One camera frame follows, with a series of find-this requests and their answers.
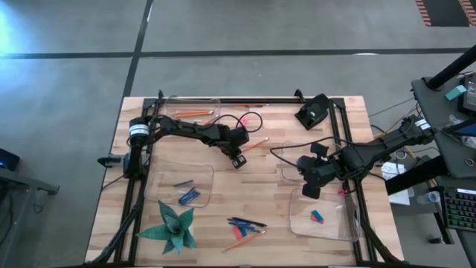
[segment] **blue block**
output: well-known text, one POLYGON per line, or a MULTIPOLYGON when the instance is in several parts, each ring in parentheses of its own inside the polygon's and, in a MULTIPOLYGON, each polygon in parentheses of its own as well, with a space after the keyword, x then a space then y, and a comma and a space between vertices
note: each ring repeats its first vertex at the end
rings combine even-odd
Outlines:
POLYGON ((446 94, 446 98, 448 99, 448 101, 451 101, 463 94, 464 92, 466 92, 466 88, 464 86, 459 85, 452 89, 450 92, 448 92, 446 94))

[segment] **paper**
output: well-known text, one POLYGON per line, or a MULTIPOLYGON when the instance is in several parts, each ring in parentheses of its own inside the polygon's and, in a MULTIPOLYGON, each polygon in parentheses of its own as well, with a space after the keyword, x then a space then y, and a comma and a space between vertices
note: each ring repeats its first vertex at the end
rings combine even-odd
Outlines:
MULTIPOLYGON (((397 164, 385 162, 382 165, 382 176, 385 180, 392 179, 393 177, 397 176, 399 173, 402 174, 406 171, 405 166, 402 164, 397 164)), ((410 205, 410 197, 408 196, 408 189, 400 191, 396 194, 392 194, 388 196, 388 199, 393 204, 400 204, 400 205, 410 205)))

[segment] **gray floor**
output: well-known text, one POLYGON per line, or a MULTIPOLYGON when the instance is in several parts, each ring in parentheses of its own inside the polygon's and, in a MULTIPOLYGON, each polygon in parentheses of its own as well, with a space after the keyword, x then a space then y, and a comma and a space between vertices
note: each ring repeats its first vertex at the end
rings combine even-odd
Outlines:
MULTIPOLYGON (((145 4, 0 1, 0 53, 132 52, 145 4)), ((474 28, 425 27, 414 0, 155 0, 143 51, 460 48, 474 45, 475 37, 474 28)), ((372 114, 411 98, 411 80, 435 74, 457 56, 143 58, 131 95, 301 89, 363 95, 372 114)), ((0 147, 22 157, 23 174, 61 185, 58 196, 39 197, 45 210, 30 213, 12 267, 82 263, 104 174, 96 159, 109 152, 130 63, 0 60, 0 147)), ((370 121, 385 129, 414 105, 370 121)), ((469 267, 456 235, 454 246, 426 243, 436 228, 428 215, 395 217, 407 261, 469 267)))

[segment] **wooden tabletop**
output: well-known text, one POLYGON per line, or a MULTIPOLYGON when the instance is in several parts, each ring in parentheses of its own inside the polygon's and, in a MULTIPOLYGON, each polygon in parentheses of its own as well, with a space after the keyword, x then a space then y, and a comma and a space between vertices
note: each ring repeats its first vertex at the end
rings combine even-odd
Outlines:
MULTIPOLYGON (((353 141, 372 140, 364 98, 361 96, 343 98, 347 107, 353 141)), ((126 145, 126 140, 129 136, 129 120, 141 114, 143 100, 144 98, 124 99, 112 153, 128 153, 129 148, 126 145)), ((310 266, 354 264, 355 258, 351 242, 308 236, 327 233, 330 237, 336 238, 335 232, 339 228, 335 227, 337 223, 332 222, 331 216, 329 216, 331 222, 325 222, 325 227, 332 231, 319 232, 316 231, 317 229, 309 230, 306 227, 309 221, 298 217, 303 215, 303 211, 300 210, 302 204, 299 203, 303 198, 294 197, 294 194, 299 193, 300 190, 295 191, 291 198, 291 193, 294 189, 300 188, 300 183, 284 179, 283 175, 288 179, 293 179, 295 177, 293 171, 269 152, 269 148, 279 147, 285 142, 300 144, 332 135, 329 117, 310 131, 306 131, 293 116, 299 107, 301 107, 300 104, 271 104, 251 108, 232 104, 222 105, 220 112, 222 115, 241 116, 245 112, 255 111, 263 117, 263 128, 255 133, 250 133, 250 141, 242 148, 269 137, 267 142, 244 153, 248 163, 239 170, 235 170, 228 157, 219 152, 217 148, 210 148, 197 140, 167 136, 155 143, 152 155, 151 170, 153 171, 149 174, 149 189, 146 194, 147 201, 144 204, 141 230, 162 224, 156 199, 160 197, 160 194, 166 197, 169 193, 158 193, 156 190, 161 183, 166 184, 161 181, 163 178, 161 168, 163 167, 178 166, 179 169, 191 168, 194 170, 194 165, 197 165, 201 174, 204 174, 202 197, 204 199, 200 200, 199 204, 205 205, 205 201, 208 201, 208 204, 203 208, 196 208, 194 211, 191 232, 195 237, 197 249, 184 249, 180 255, 175 252, 162 255, 164 241, 140 238, 136 265, 310 266), (212 176, 207 173, 211 168, 214 170, 212 176), (289 226, 290 206, 291 228, 289 226), (225 247, 236 242, 234 233, 226 220, 229 217, 242 217, 266 223, 268 225, 267 232, 256 240, 223 253, 222 250, 225 247)), ((339 114, 337 114, 337 118, 341 128, 339 114)), ((234 127, 236 120, 223 118, 220 123, 234 127)), ((249 130, 254 129, 258 124, 259 120, 256 116, 248 116, 247 128, 249 130)), ((329 146, 330 153, 335 150, 332 141, 325 141, 323 144, 329 146)), ((302 152, 306 153, 309 148, 303 150, 302 152)), ((293 158, 298 154, 302 154, 301 151, 286 151, 284 156, 293 158)), ((108 169, 104 183, 119 177, 121 173, 122 170, 118 167, 108 169)), ((118 230, 126 186, 127 180, 120 179, 101 194, 86 254, 87 261, 97 257, 118 230)), ((396 257, 403 259, 384 182, 368 176, 362 182, 362 186, 372 228, 384 245, 396 257)), ((322 193, 335 197, 340 188, 340 184, 328 184, 322 188, 322 193)), ((322 204, 325 198, 319 200, 317 200, 318 204, 322 204)), ((188 209, 178 205, 172 205, 172 207, 178 214, 188 209)), ((124 259, 128 255, 129 242, 130 235, 128 234, 124 247, 124 259)), ((363 243, 362 251, 367 251, 363 243)))

